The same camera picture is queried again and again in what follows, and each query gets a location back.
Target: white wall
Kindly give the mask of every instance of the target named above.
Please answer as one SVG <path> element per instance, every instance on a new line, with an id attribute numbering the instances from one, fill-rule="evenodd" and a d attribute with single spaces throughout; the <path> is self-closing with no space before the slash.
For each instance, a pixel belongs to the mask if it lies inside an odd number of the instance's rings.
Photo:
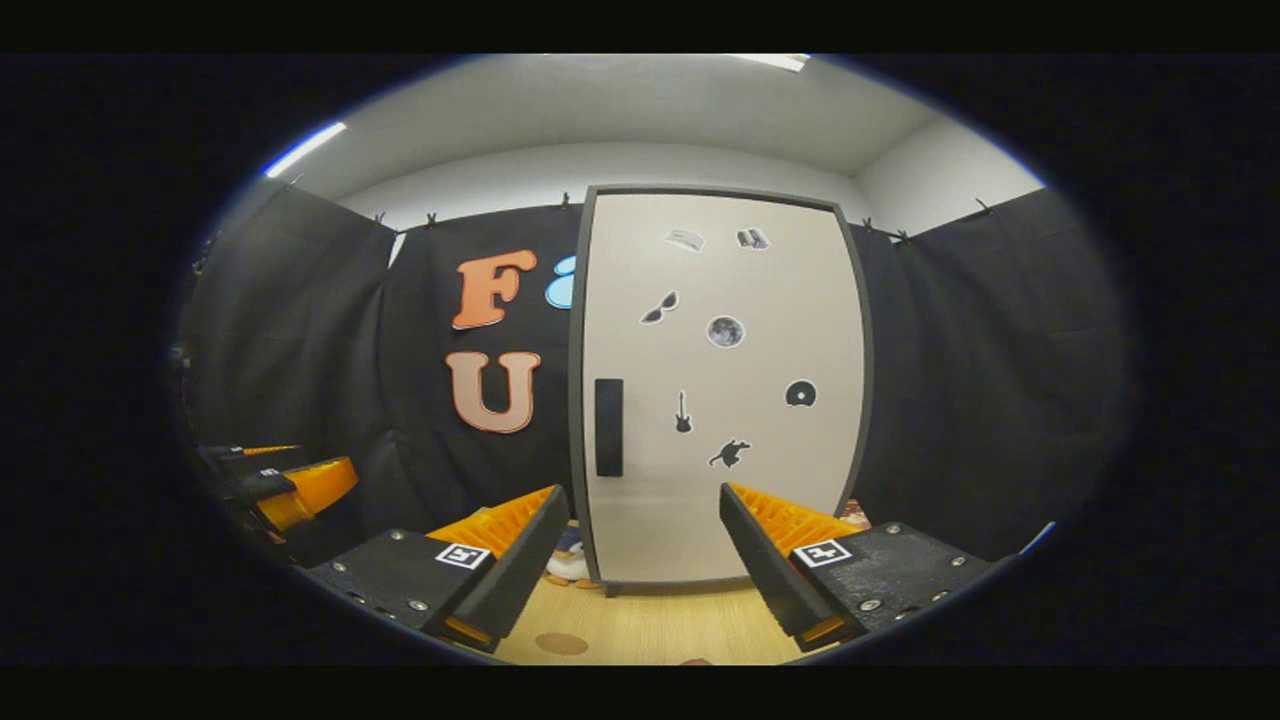
<path id="1" fill-rule="evenodd" d="M 872 208 L 872 225 L 890 232 L 924 231 L 1044 187 L 1021 164 L 980 135 L 940 118 L 854 178 Z M 846 213 L 856 223 L 864 215 Z"/>
<path id="2" fill-rule="evenodd" d="M 771 158 L 692 145 L 608 142 L 554 145 L 470 158 L 428 168 L 338 202 L 383 224 L 406 229 L 426 223 L 540 205 L 582 202 L 589 184 L 714 184 L 800 195 L 840 205 L 849 222 L 869 205 L 854 181 Z"/>

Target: ceiling light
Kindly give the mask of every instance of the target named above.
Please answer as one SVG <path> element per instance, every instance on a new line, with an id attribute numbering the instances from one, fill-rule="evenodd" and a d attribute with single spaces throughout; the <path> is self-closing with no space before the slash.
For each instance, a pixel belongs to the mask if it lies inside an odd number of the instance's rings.
<path id="1" fill-rule="evenodd" d="M 285 155 L 284 158 L 280 158 L 279 160 L 276 160 L 276 163 L 274 165 L 271 165 L 270 168 L 268 168 L 266 169 L 266 177 L 274 178 L 275 176 L 283 173 L 289 165 L 292 165 L 293 163 L 297 163 L 298 160 L 301 160 L 303 155 L 306 155 L 307 152 L 311 152 L 316 147 L 320 147 L 321 145 L 324 145 L 325 142 L 328 142 L 329 138 L 332 138 L 333 136 L 338 135 L 339 132 L 342 132 L 344 129 L 347 129 L 347 126 L 344 126 L 342 123 L 334 123 L 334 124 L 329 126 L 328 128 L 317 132 L 316 135 L 314 135 L 311 137 L 311 140 L 307 140 L 302 145 L 294 147 L 292 151 L 289 151 L 288 155 Z"/>
<path id="2" fill-rule="evenodd" d="M 763 63 L 765 65 L 773 65 L 774 68 L 782 68 L 785 70 L 791 70 L 799 73 L 804 64 L 809 61 L 809 55 L 806 53 L 756 53 L 756 54 L 742 54 L 742 53 L 724 53 L 730 58 L 741 58 L 744 60 L 751 60 L 753 63 Z"/>

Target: door handle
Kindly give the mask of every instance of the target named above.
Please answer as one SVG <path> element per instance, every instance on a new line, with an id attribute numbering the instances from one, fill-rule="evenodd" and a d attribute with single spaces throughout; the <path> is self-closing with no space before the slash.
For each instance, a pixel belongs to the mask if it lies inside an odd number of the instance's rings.
<path id="1" fill-rule="evenodd" d="M 595 380 L 595 474 L 622 477 L 622 379 Z"/>

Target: circular floor marking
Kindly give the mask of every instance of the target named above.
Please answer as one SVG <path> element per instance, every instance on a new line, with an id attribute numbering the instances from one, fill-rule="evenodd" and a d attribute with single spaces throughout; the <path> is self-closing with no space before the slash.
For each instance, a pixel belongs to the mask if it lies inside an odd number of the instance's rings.
<path id="1" fill-rule="evenodd" d="M 582 655 L 588 647 L 582 638 L 564 633 L 543 633 L 534 638 L 534 642 L 538 643 L 538 647 L 556 655 Z"/>

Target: wooden floor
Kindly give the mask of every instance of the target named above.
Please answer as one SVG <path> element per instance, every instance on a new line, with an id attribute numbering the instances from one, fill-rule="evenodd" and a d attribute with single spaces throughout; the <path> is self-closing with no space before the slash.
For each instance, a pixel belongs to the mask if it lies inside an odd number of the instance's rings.
<path id="1" fill-rule="evenodd" d="M 494 656 L 517 665 L 778 665 L 801 653 L 750 582 L 728 589 L 604 597 L 539 580 Z"/>

